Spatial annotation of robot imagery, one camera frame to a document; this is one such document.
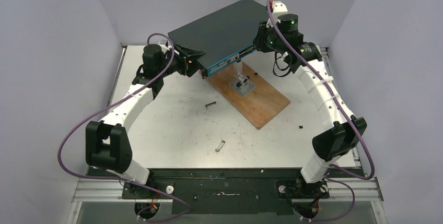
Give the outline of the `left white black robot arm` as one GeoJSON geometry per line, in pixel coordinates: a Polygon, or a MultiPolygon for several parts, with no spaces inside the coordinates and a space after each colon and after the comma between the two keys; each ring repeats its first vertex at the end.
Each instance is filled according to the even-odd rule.
{"type": "Polygon", "coordinates": [[[86,163],[137,182],[135,191],[142,198],[154,195],[156,184],[150,171],[133,159],[128,131],[143,109],[156,99],[164,78],[178,73],[191,77],[201,65],[197,61],[204,51],[178,44],[149,44],[143,48],[142,64],[129,86],[123,102],[100,121],[90,121],[85,129],[86,163]]]}

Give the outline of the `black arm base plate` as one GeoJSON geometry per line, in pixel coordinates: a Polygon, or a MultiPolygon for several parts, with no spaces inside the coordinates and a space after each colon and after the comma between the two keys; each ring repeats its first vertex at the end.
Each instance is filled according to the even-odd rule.
{"type": "Polygon", "coordinates": [[[191,206],[192,214],[293,214],[290,200],[303,210],[315,199],[332,195],[332,182],[306,183],[300,169],[153,169],[147,184],[161,195],[140,186],[124,183],[123,199],[159,202],[175,196],[172,213],[191,206]]]}

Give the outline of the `teal grey network switch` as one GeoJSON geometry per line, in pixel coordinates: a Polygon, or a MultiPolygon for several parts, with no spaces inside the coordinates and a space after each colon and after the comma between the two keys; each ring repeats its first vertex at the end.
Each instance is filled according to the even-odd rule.
{"type": "Polygon", "coordinates": [[[267,20],[265,6],[240,0],[170,31],[168,36],[180,47],[205,53],[196,60],[205,79],[253,53],[260,23],[267,20]]]}

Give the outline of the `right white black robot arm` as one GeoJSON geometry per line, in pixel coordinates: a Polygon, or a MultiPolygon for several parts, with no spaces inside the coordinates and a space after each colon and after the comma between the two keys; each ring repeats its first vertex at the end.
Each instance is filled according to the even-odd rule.
{"type": "Polygon", "coordinates": [[[253,44],[260,52],[281,55],[320,114],[324,132],[312,139],[314,154],[301,170],[302,179],[295,183],[296,192],[308,197],[316,191],[316,183],[325,177],[330,166],[357,146],[367,123],[345,105],[333,77],[327,73],[319,48],[303,40],[297,22],[295,14],[280,15],[275,27],[262,21],[253,44]]]}

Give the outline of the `dark transceiver module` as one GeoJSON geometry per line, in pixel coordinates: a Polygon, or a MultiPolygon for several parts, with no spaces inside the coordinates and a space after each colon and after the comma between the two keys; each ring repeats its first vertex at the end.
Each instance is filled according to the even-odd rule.
{"type": "Polygon", "coordinates": [[[208,104],[205,105],[205,108],[208,109],[209,107],[214,106],[216,103],[217,103],[216,101],[208,103],[208,104]]]}

